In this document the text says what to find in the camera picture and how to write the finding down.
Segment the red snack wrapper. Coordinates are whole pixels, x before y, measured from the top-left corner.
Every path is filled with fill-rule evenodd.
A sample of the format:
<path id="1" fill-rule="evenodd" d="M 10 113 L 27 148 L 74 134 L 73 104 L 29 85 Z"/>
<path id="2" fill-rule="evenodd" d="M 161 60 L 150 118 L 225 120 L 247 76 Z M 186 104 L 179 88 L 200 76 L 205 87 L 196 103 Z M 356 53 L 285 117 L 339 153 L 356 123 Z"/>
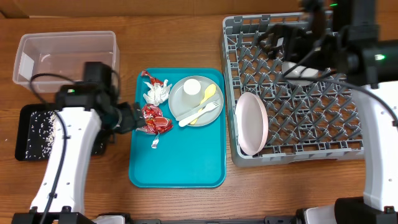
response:
<path id="1" fill-rule="evenodd" d="M 147 134 L 163 134 L 173 128 L 172 120 L 164 117 L 162 110 L 155 105 L 144 105 L 142 114 L 146 124 L 138 128 L 138 131 Z"/>

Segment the grey bowl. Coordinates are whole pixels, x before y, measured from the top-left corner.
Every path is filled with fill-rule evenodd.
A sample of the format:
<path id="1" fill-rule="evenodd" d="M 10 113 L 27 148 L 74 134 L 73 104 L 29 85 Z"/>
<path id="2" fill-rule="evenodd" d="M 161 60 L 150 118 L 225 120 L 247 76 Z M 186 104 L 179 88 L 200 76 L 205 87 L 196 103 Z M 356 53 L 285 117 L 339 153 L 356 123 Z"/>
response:
<path id="1" fill-rule="evenodd" d="M 294 67 L 296 63 L 293 62 L 283 62 L 282 63 L 282 73 L 284 74 L 290 68 Z M 298 66 L 290 73 L 286 75 L 287 78 L 316 78 L 318 76 L 319 71 L 313 68 L 307 68 L 304 66 Z M 305 80 L 287 80 L 291 85 L 298 86 L 308 86 L 311 85 L 311 81 Z"/>

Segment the white napkin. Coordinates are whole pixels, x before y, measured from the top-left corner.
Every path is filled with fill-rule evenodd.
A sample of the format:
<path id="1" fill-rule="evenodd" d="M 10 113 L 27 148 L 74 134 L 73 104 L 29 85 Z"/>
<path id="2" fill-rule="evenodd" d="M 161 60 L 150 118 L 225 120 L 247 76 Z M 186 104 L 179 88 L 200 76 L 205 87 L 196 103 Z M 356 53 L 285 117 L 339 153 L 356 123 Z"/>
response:
<path id="1" fill-rule="evenodd" d="M 169 98 L 172 84 L 167 84 L 168 80 L 165 80 L 163 84 L 144 82 L 148 87 L 149 91 L 143 94 L 143 97 L 147 104 L 159 106 Z"/>

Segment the small red candy wrapper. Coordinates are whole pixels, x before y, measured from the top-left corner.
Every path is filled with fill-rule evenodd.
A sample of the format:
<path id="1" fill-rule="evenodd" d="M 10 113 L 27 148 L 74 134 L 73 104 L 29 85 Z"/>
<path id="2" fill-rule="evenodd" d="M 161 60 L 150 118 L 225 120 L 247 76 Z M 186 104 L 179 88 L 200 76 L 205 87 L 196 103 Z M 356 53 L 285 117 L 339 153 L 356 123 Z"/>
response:
<path id="1" fill-rule="evenodd" d="M 162 86 L 164 83 L 163 81 L 159 80 L 158 78 L 153 77 L 147 70 L 143 70 L 141 72 L 141 77 L 148 77 L 150 79 L 150 84 L 155 85 L 156 83 Z"/>

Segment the pink round plate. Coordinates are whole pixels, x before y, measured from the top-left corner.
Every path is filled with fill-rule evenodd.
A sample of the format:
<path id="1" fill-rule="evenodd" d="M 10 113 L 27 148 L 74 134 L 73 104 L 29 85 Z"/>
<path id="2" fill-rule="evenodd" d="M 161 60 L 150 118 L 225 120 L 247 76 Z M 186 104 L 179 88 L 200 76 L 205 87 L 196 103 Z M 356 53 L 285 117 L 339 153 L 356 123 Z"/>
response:
<path id="1" fill-rule="evenodd" d="M 238 144 L 243 153 L 253 156 L 260 152 L 267 142 L 269 122 L 266 107 L 257 95 L 245 92 L 239 97 L 235 115 Z"/>

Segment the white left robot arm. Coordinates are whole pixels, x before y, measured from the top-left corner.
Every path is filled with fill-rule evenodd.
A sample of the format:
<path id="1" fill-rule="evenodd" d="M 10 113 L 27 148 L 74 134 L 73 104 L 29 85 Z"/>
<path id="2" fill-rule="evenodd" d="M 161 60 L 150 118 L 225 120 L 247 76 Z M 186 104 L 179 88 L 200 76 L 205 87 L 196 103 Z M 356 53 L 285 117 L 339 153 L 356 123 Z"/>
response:
<path id="1" fill-rule="evenodd" d="M 13 223 L 92 223 L 84 215 L 84 192 L 93 146 L 100 138 L 145 126 L 138 103 L 119 103 L 119 74 L 102 62 L 86 62 L 83 79 L 68 79 L 55 102 L 56 129 L 43 181 L 27 213 Z"/>

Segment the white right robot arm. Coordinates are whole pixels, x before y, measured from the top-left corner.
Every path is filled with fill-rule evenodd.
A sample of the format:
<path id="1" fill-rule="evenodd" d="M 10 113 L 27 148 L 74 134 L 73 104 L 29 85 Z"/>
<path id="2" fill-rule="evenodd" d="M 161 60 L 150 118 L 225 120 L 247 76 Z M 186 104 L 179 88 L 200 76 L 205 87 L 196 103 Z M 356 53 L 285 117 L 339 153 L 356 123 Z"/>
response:
<path id="1" fill-rule="evenodd" d="M 270 58 L 282 52 L 295 67 L 346 75 L 363 137 L 366 180 L 360 197 L 339 198 L 333 205 L 304 208 L 296 223 L 397 222 L 397 41 L 379 40 L 376 2 L 335 1 L 327 31 L 322 1 L 302 1 L 310 14 L 306 29 L 277 24 L 257 38 Z"/>

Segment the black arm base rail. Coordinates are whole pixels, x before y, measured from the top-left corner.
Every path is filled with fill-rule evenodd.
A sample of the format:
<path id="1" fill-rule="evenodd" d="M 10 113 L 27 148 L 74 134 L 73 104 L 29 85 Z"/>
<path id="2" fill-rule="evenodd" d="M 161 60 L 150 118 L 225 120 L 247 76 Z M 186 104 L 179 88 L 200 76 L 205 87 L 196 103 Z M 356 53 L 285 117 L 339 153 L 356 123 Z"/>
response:
<path id="1" fill-rule="evenodd" d="M 128 213 L 103 213 L 93 220 L 99 224 L 293 224 L 301 223 L 294 216 L 267 216 L 260 219 L 215 219 L 215 220 L 133 220 Z"/>

